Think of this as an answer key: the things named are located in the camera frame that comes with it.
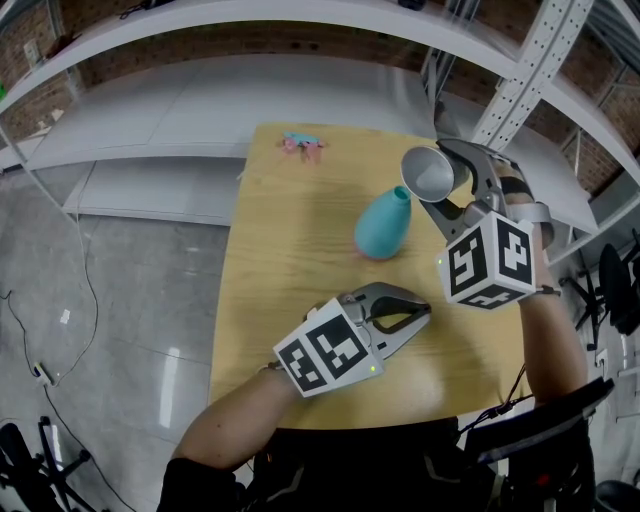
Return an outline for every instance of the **tripod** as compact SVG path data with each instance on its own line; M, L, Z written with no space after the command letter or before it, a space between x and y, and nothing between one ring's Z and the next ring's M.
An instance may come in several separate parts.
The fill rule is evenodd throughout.
M38 453L35 457L31 457L15 424L8 423L0 429L0 486L15 488L31 512L73 512L77 509L71 508L69 497L87 512L96 512L67 484L67 477L82 464L90 461L91 454L81 450L76 460L59 469L45 432L45 428L50 426L49 418L42 416L38 422L38 432L43 454ZM60 508L52 487L57 491L64 508Z

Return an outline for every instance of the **black shirt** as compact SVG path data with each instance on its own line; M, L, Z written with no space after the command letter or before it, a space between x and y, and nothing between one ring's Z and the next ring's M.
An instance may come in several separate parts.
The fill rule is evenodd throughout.
M231 470L172 460L158 512L508 509L509 500L501 504L495 499L502 492L495 473L487 466L469 465L455 446L456 432L456 419L384 429L278 430L256 456L248 489L236 483ZM546 484L538 476L544 476L545 465L573 467L574 460L587 460L589 466L590 461L586 475L579 475L587 480L581 493L588 496L583 505L573 502L567 510L591 510L593 460L586 424L567 434L560 442L524 454L510 473L535 467L535 474L525 475L535 487ZM546 461L540 465L542 454ZM525 500L532 505L527 509L538 509L531 501ZM519 505L517 510L524 509Z

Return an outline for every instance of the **forearm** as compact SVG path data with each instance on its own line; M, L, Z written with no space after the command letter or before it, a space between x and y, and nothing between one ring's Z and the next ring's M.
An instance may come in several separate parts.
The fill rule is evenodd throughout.
M539 226L534 234L538 286L555 286L544 262ZM586 357L569 312L557 295L520 302L527 379L537 403L567 395L587 383Z
M284 371L261 371L200 414L173 458L187 458L218 469L235 467L267 444L298 397Z

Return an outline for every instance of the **blue vase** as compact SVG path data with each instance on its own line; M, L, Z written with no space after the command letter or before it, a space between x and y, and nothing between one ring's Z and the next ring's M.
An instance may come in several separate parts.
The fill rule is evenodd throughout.
M375 260L389 259L407 238L411 221L411 199L405 187L395 187L378 197L356 224L356 248Z

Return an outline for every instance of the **table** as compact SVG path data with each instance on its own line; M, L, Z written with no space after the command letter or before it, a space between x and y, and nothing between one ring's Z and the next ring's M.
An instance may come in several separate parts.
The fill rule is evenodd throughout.
M327 142L321 164L303 164L278 149L284 131ZM386 362L384 375L301 400L282 427L415 423L506 398L523 362L518 307L487 313L446 303L435 268L445 239L417 200L407 242L395 258L374 262L354 250L358 217L375 197L401 184L401 158L415 145L434 142L343 126L273 123L256 129L222 274L212 401L274 360L272 347L315 303L372 281L427 299L430 324ZM469 194L467 186L453 199L462 204Z

